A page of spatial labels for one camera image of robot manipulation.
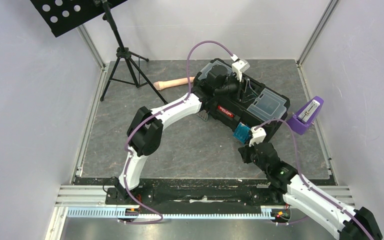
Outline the black plastic toolbox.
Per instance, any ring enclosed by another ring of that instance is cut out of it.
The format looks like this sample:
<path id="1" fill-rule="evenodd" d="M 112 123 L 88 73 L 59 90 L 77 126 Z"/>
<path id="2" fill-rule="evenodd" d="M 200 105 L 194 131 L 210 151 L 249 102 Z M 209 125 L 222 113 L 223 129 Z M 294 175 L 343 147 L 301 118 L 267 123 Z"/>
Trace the black plastic toolbox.
<path id="1" fill-rule="evenodd" d="M 205 78 L 205 74 L 214 65 L 230 68 L 226 62 L 219 58 L 211 60 L 195 77 Z M 251 138 L 251 127 L 266 123 L 263 128 L 266 132 L 264 141 L 269 141 L 280 128 L 281 122 L 288 116 L 290 99 L 267 87 L 264 83 L 244 74 L 239 99 L 228 96 L 216 97 L 198 115 L 207 120 L 212 117 L 222 122 L 233 131 L 233 136 L 243 144 L 248 144 Z"/>

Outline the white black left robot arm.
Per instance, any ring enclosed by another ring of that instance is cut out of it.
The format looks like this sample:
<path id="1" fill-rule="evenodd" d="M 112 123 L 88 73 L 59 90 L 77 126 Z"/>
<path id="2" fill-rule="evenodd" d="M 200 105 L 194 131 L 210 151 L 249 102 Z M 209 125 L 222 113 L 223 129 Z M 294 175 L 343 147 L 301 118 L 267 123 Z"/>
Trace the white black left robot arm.
<path id="1" fill-rule="evenodd" d="M 214 65 L 204 78 L 196 76 L 191 80 L 187 76 L 188 91 L 181 98 L 153 109 L 142 107 L 136 112 L 124 146 L 127 153 L 125 165 L 114 186 L 117 197 L 124 204 L 136 200 L 135 188 L 139 186 L 141 172 L 148 157 L 160 147 L 163 131 L 184 117 L 203 111 L 219 96 L 235 94 L 239 98 L 247 68 L 241 60 L 229 68 Z"/>

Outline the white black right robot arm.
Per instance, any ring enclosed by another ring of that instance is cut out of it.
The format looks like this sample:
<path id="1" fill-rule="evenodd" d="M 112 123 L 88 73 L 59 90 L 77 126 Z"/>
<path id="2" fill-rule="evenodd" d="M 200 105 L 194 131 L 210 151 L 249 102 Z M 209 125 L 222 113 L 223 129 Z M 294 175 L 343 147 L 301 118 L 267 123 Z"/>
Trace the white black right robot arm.
<path id="1" fill-rule="evenodd" d="M 310 217 L 336 240 L 381 240 L 383 234 L 374 214 L 327 194 L 289 163 L 282 161 L 270 142 L 238 149 L 242 161 L 256 165 L 270 184 L 269 199 L 288 204 Z"/>

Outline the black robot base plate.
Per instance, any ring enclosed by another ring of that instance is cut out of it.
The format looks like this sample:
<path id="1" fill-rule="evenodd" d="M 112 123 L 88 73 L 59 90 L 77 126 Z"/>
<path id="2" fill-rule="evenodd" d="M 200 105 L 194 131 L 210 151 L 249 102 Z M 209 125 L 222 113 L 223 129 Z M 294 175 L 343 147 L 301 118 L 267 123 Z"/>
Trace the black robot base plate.
<path id="1" fill-rule="evenodd" d="M 111 177 L 102 190 L 106 205 L 126 205 L 140 214 L 254 214 L 261 206 L 286 207 L 266 179 L 142 178 L 130 197 Z"/>

